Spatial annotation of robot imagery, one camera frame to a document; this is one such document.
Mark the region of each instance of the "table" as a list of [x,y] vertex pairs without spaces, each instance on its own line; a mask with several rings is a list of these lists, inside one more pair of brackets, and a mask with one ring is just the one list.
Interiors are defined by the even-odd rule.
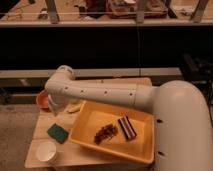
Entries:
[[[145,85],[151,85],[149,78],[127,78],[127,79],[104,79],[104,80],[91,80],[87,82],[99,82],[99,83],[140,83]],[[64,144],[59,144],[55,140],[49,137],[47,134],[48,128],[52,124],[57,123],[62,126],[68,132],[72,128],[73,122],[78,115],[78,112],[69,114],[67,111],[75,106],[75,104],[69,104],[61,111],[57,116],[54,116],[49,111],[40,111],[39,118],[34,130],[32,141],[28,150],[28,154],[25,160],[26,168],[41,168],[41,167],[62,167],[62,166],[79,166],[79,165],[94,165],[94,164],[112,164],[112,163],[131,163],[131,161],[96,152],[80,145],[74,144],[70,141],[66,141]],[[38,145],[44,141],[53,141],[57,146],[59,157],[57,157],[54,164],[48,164],[40,162],[35,157],[35,152]]]

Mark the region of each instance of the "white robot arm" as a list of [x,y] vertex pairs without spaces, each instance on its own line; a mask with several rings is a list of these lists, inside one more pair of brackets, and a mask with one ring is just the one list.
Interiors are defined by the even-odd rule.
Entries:
[[70,97],[146,111],[155,116],[156,171],[213,171],[213,136],[201,92],[184,81],[160,87],[85,83],[68,66],[57,69],[45,85],[53,111]]

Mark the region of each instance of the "white bowl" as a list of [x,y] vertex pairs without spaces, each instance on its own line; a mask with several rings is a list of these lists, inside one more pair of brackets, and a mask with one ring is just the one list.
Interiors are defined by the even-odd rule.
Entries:
[[57,149],[51,141],[41,143],[36,150],[36,158],[41,162],[51,163],[56,159]]

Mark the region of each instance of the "sponge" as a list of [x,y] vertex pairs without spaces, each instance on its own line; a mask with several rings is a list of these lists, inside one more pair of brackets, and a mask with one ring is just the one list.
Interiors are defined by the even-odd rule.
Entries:
[[53,124],[47,130],[47,133],[50,137],[54,138],[60,144],[63,144],[66,141],[68,134],[69,134],[64,128],[57,125],[56,123]]

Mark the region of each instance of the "orange tray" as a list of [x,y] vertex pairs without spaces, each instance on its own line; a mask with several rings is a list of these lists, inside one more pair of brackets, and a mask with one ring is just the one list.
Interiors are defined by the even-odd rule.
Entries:
[[[126,141],[117,121],[124,115],[129,117],[137,133],[132,141]],[[94,143],[95,134],[110,123],[117,126],[118,134],[110,140],[103,140],[99,145]],[[73,125],[69,140],[94,150],[150,164],[154,160],[154,117],[129,108],[86,101]]]

